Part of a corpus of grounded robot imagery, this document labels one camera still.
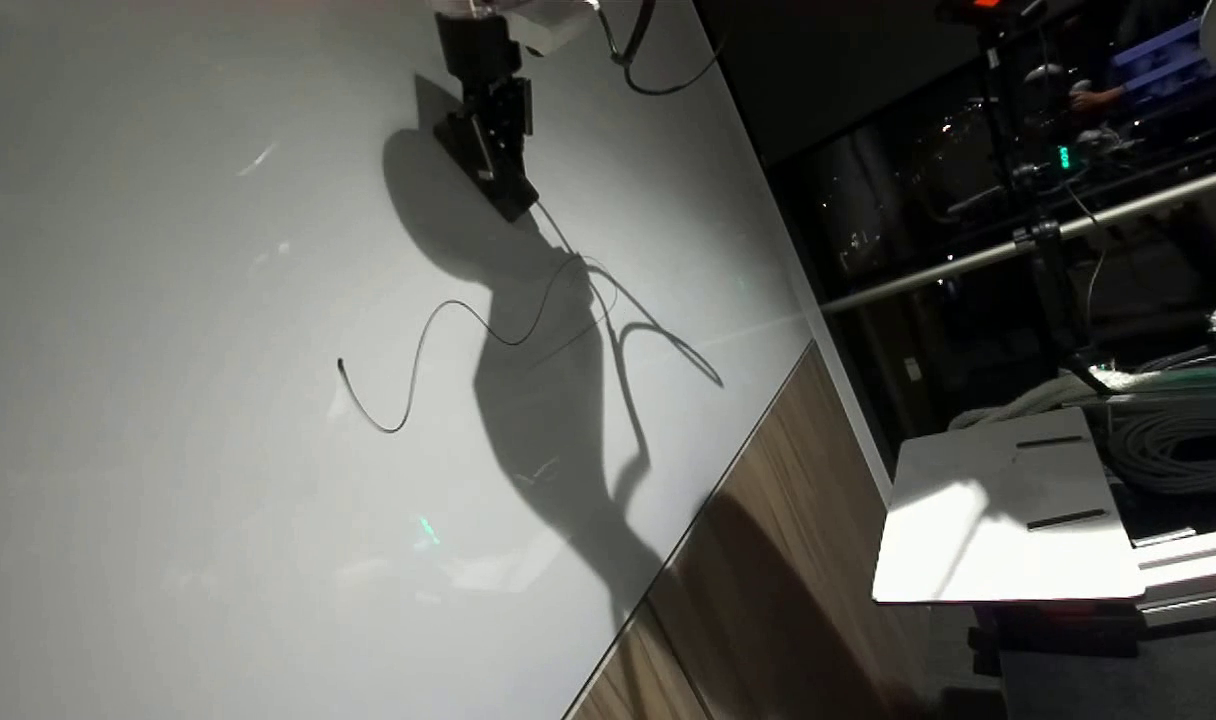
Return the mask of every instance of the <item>device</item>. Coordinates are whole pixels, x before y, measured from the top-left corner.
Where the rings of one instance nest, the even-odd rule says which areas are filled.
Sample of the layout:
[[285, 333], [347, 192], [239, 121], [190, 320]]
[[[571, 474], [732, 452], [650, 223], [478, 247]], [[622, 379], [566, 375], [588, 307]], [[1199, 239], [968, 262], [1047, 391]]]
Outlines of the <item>device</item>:
[[471, 176], [506, 221], [535, 204], [526, 171], [532, 132], [532, 85], [520, 74], [526, 47], [554, 54], [595, 5], [588, 0], [428, 0], [441, 23], [449, 70], [461, 78], [461, 109], [438, 123], [438, 139]]

